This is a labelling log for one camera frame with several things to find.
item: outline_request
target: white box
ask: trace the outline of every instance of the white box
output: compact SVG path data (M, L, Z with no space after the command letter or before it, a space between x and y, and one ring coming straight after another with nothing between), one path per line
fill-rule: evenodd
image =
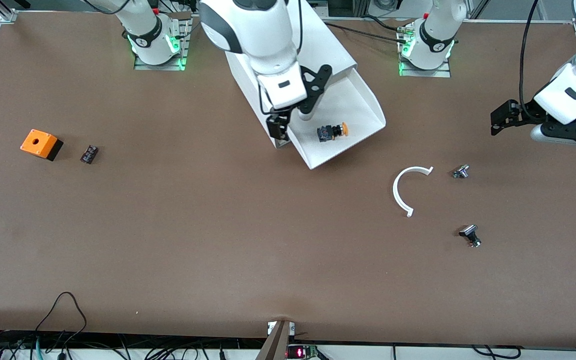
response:
M299 64L315 73L322 65L332 66L332 76L313 111L313 117L309 121L303 121L295 109L288 125L287 133L290 140L308 168L314 169L384 129L386 117L375 94L359 76L357 63L352 56L306 0L301 0L301 7L303 44L297 57ZM292 22L292 41L298 46L300 37L298 3L289 2L288 11ZM226 52L226 58L239 88L268 134L266 128L268 116L262 114L259 108L258 80L248 65L246 55ZM270 103L266 96L263 96L262 101L265 109L269 109ZM346 123L348 126L348 136L339 136L333 141L319 141L318 128L341 123ZM277 147L278 141L270 135L269 138Z

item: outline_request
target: metal bolt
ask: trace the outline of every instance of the metal bolt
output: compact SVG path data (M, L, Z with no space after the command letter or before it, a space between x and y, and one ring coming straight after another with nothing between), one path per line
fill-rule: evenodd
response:
M462 165L460 168L458 168L457 170L453 171L452 173L452 177L457 179L457 178L468 178L468 169L471 166L468 164L464 164Z

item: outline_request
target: orange block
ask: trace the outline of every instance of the orange block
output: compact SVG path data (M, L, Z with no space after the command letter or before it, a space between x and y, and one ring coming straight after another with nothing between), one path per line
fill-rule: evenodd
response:
M48 132L32 129L21 144L20 149L28 154L35 155L35 157L48 159L52 162L55 160L59 150L61 150L62 145L64 145L64 142Z

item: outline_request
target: black bracket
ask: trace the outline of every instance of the black bracket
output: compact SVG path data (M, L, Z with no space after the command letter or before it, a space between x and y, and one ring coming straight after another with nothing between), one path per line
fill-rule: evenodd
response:
M312 76L312 80L306 80L306 75ZM331 75L332 66L329 64L323 64L319 68L318 72L314 72L305 66L301 66L301 80L306 88L306 98L294 105L271 112L270 116L265 119L265 125L268 128L268 134L270 137L277 139L278 141L288 140L286 130L288 130L291 113L294 109L299 109L302 114L310 114L313 109L315 109L315 105L317 105L320 96L323 95L324 89Z
M526 111L523 111L516 100L508 100L498 109L490 112L490 135L495 136L503 129L513 126L541 124L541 132L544 136L576 142L576 119L564 125L547 114L535 100L527 102L525 109Z

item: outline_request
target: orange and black box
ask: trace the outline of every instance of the orange and black box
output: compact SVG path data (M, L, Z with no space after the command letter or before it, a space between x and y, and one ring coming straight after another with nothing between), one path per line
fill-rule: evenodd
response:
M57 139L55 135L32 129L21 144L20 149L28 154L35 155L35 157L48 159L52 162L63 145L64 142Z

